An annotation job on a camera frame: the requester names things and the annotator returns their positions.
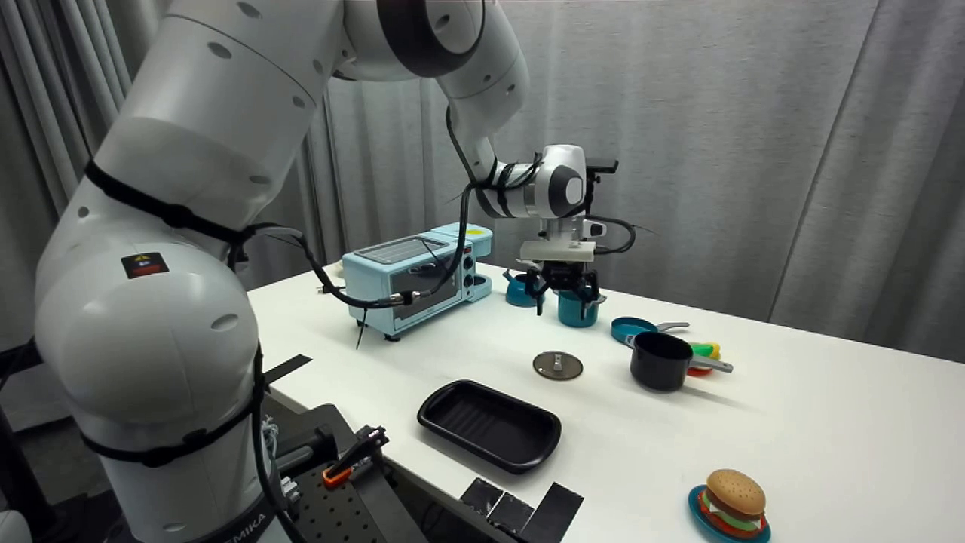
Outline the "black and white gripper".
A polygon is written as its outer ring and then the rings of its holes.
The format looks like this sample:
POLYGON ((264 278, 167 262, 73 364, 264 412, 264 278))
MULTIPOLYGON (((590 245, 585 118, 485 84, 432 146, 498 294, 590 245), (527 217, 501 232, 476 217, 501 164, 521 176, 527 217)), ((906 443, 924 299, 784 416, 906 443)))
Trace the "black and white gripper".
POLYGON ((543 228, 518 247, 518 262, 543 278, 537 289, 537 318, 547 310, 547 289, 585 294, 585 305, 601 305, 599 240, 607 225, 587 217, 547 219, 543 228))

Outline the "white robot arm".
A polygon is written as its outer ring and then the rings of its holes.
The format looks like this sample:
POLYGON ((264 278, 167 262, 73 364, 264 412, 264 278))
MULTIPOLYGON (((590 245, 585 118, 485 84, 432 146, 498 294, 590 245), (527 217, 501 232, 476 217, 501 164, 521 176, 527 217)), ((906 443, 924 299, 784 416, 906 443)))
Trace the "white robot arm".
POLYGON ((504 164, 527 94, 498 0, 171 0, 37 267, 37 349, 137 543, 289 543, 264 349, 229 259, 335 79, 432 79, 496 217, 575 219, 587 164, 504 164))

